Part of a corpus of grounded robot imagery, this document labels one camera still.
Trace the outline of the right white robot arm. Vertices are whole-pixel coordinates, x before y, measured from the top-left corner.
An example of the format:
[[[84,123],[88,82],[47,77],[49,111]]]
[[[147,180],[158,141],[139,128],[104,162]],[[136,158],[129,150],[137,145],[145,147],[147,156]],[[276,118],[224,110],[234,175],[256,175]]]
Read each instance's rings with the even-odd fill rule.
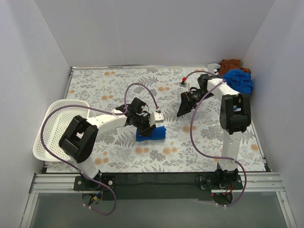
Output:
[[[251,108],[248,94],[241,94],[227,85],[217,75],[209,76],[203,71],[198,78],[198,88],[190,88],[183,78],[180,85],[187,88],[181,93],[177,116],[196,112],[202,101],[214,96],[220,102],[219,122],[223,129],[223,146],[213,177],[206,178],[208,186],[221,189],[238,182],[238,152],[243,134],[251,124]]]

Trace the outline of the blue towel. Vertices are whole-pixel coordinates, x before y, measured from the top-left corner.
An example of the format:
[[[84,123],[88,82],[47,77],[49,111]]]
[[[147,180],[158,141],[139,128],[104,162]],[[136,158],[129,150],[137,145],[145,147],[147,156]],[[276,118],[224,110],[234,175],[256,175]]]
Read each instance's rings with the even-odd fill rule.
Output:
[[[156,127],[152,130],[150,136],[140,136],[139,131],[136,131],[136,141],[143,142],[143,141],[157,141],[157,140],[164,140],[166,139],[166,128],[164,126]]]
[[[251,95],[253,91],[253,83],[251,74],[243,72],[241,69],[232,69],[222,76],[227,85],[235,91]]]

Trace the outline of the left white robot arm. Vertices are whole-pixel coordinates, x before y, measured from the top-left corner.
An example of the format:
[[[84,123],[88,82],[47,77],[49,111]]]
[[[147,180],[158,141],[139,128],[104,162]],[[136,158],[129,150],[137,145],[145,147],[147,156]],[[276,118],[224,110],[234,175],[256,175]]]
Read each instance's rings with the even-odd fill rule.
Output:
[[[75,116],[59,140],[59,147],[75,162],[76,167],[86,176],[85,185],[96,190],[101,178],[91,153],[98,135],[125,126],[137,128],[140,136],[152,136],[156,129],[155,113],[143,110],[145,102],[134,98],[129,105],[121,105],[108,114],[85,119]]]

